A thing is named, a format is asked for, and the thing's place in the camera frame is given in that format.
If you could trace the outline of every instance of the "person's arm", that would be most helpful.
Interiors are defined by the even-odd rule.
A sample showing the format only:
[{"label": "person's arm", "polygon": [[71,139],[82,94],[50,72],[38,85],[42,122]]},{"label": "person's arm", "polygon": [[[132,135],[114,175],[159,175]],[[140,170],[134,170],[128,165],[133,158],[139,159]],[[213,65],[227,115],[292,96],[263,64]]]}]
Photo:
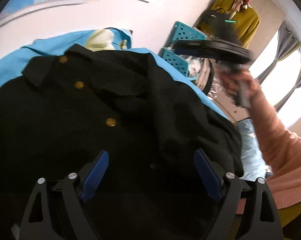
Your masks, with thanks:
[{"label": "person's arm", "polygon": [[251,108],[248,111],[263,158],[272,167],[274,174],[279,170],[284,174],[301,167],[301,138],[284,127],[249,71],[242,70],[233,76],[219,74],[228,94],[238,90],[235,80],[247,83],[247,93],[251,99]]}]

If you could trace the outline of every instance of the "blue gripper pad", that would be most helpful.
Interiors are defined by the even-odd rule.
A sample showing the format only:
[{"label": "blue gripper pad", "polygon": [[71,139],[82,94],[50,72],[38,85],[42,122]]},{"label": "blue gripper pad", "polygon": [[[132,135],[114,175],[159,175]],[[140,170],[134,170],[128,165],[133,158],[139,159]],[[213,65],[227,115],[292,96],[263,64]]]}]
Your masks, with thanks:
[{"label": "blue gripper pad", "polygon": [[212,162],[202,149],[195,151],[194,164],[208,196],[215,201],[220,201],[223,198],[221,192],[225,173],[223,168],[219,163]]},{"label": "blue gripper pad", "polygon": [[109,164],[108,152],[100,152],[94,162],[95,165],[92,167],[83,182],[83,192],[80,196],[83,202],[87,202],[94,197]]}]

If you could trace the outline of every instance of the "pink sweater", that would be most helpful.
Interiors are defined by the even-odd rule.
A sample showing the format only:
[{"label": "pink sweater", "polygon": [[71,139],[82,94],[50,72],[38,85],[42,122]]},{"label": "pink sweater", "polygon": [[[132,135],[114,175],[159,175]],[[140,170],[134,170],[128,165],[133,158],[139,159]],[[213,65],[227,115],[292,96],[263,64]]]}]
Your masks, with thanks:
[{"label": "pink sweater", "polygon": [[[274,175],[267,179],[278,209],[301,201],[301,138],[289,132],[277,118],[275,109],[259,92],[249,110],[259,147]],[[238,207],[243,210],[244,202]]]}]

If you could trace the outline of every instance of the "green light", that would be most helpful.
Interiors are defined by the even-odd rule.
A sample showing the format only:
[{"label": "green light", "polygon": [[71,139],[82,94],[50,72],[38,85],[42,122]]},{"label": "green light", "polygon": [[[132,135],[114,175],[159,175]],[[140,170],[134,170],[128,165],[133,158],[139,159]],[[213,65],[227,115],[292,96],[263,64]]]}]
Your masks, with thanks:
[{"label": "green light", "polygon": [[236,21],[231,21],[231,20],[225,20],[227,23],[236,23]]}]

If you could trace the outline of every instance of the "silver screw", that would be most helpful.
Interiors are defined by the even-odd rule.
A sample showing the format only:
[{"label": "silver screw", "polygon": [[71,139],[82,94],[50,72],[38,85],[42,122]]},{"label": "silver screw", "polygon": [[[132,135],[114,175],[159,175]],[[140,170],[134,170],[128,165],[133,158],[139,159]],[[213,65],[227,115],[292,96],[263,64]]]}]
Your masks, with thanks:
[{"label": "silver screw", "polygon": [[258,181],[260,184],[265,184],[265,179],[263,179],[263,178],[258,178],[257,181]]},{"label": "silver screw", "polygon": [[75,172],[72,172],[68,175],[69,179],[75,179],[77,177],[77,174]]},{"label": "silver screw", "polygon": [[45,179],[44,178],[39,178],[38,180],[37,180],[37,183],[38,184],[43,184],[45,182]]},{"label": "silver screw", "polygon": [[235,174],[232,173],[232,172],[227,172],[226,177],[229,178],[229,179],[233,179],[233,178],[235,178]]}]

